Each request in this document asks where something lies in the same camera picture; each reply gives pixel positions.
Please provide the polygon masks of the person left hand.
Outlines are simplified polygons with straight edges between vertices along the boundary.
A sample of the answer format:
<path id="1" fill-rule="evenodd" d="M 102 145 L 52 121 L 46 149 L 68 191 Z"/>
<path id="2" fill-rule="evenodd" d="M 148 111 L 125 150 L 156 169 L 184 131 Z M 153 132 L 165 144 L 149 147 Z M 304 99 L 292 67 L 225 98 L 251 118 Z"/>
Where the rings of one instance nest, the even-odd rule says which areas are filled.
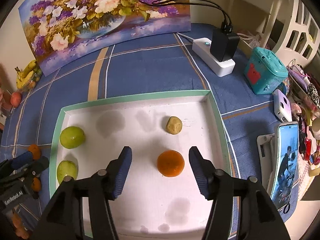
<path id="1" fill-rule="evenodd" d="M 13 215 L 12 215 L 11 220 L 12 220 L 12 223 L 14 225 L 16 235 L 18 237 L 21 237 L 22 239 L 29 239 L 30 233 L 24 227 L 24 225 L 22 223 L 22 219 L 20 218 L 20 216 L 17 213 L 14 212 Z"/>

